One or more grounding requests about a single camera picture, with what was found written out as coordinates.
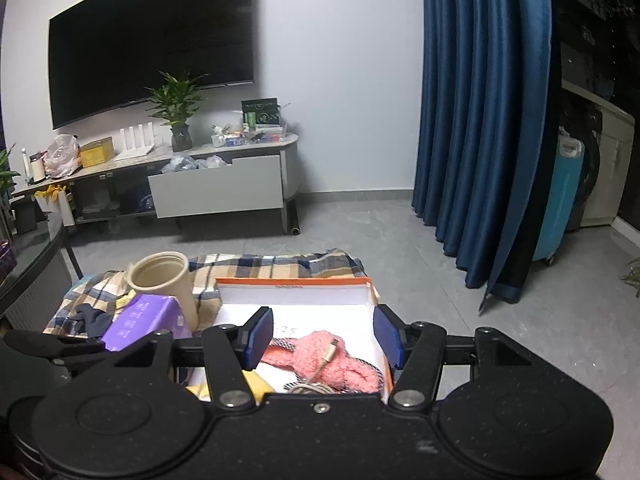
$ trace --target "potted plant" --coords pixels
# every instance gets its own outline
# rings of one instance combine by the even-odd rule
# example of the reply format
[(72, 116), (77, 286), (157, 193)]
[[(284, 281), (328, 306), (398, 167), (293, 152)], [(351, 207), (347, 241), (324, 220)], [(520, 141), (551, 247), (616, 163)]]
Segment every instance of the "potted plant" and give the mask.
[(156, 113), (152, 117), (164, 119), (162, 126), (171, 126), (171, 147), (174, 152), (183, 152), (193, 147), (187, 119), (191, 117), (200, 105), (202, 97), (196, 91), (196, 81), (202, 76), (191, 79), (188, 72), (180, 77), (174, 77), (167, 72), (160, 72), (166, 83), (160, 88), (148, 88), (151, 92), (149, 102)]

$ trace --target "white router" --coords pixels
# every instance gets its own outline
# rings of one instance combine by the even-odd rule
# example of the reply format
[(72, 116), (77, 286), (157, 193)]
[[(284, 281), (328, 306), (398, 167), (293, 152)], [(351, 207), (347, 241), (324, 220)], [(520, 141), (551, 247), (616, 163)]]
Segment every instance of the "white router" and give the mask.
[(122, 138), (122, 145), (124, 150), (116, 156), (113, 160), (124, 160), (126, 158), (136, 158), (137, 156), (145, 156), (154, 148), (154, 124), (147, 123), (145, 127), (142, 124), (138, 125), (138, 133), (133, 126), (129, 127), (129, 135), (126, 134), (125, 129), (120, 129), (120, 137)]

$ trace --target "plaid blanket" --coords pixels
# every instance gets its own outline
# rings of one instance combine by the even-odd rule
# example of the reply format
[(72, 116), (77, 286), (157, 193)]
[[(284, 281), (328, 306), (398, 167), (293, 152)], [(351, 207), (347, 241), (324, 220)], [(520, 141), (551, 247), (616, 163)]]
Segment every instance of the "plaid blanket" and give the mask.
[[(213, 325), (222, 304), (216, 285), (217, 278), (348, 278), (364, 276), (359, 260), (340, 249), (298, 256), (257, 256), (256, 254), (205, 254), (189, 262), (193, 279), (193, 297), (198, 309), (198, 330)], [(83, 303), (99, 308), (114, 318), (119, 314), (116, 300), (130, 292), (121, 270), (108, 270), (89, 276), (69, 290), (60, 309), (49, 321), (45, 333), (86, 336), (76, 330), (71, 318)]]

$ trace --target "bag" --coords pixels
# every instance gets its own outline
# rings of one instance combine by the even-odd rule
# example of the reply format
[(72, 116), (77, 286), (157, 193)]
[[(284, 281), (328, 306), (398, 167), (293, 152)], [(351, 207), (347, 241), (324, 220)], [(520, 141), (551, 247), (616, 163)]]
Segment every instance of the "bag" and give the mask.
[(192, 156), (175, 153), (168, 164), (162, 167), (161, 173), (174, 173), (175, 171), (197, 170), (198, 165)]
[(208, 170), (209, 168), (219, 168), (220, 166), (226, 166), (226, 162), (217, 155), (211, 155), (207, 160), (199, 158), (196, 160), (199, 170)]
[(50, 178), (62, 178), (78, 169), (80, 145), (73, 135), (56, 135), (52, 145), (42, 157), (44, 168)]

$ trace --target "white bottle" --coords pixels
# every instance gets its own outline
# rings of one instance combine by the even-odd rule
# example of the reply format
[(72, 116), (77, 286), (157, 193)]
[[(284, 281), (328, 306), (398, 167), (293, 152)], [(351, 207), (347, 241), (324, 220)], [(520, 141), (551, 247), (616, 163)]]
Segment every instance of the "white bottle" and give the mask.
[(22, 152), (22, 165), (24, 166), (24, 177), (27, 180), (27, 184), (33, 180), (33, 175), (31, 174), (31, 163), (29, 162), (29, 157), (27, 156), (27, 149), (21, 149)]

